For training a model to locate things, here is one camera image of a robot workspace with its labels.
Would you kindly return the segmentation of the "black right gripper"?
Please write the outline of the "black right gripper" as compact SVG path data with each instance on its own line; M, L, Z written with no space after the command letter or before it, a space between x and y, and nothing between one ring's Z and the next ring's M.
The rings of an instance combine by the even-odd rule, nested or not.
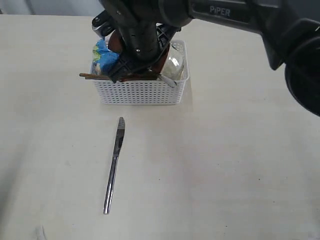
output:
M131 11L119 9L102 11L92 20L91 26L103 23L109 23L118 30L123 41L122 53L106 75L114 83L122 76L151 70L170 45L173 36L181 31L180 27L142 20ZM112 33L101 37L105 38L107 45Z

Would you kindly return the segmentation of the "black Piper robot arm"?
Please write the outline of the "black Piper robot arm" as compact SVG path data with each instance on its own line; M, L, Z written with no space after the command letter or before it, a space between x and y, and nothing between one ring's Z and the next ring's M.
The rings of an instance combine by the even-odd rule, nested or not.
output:
M193 19L259 34L270 68L285 65L293 98L320 113L320 3L317 0L103 0L92 20L100 37L118 32L121 54L109 71L113 82L157 63Z

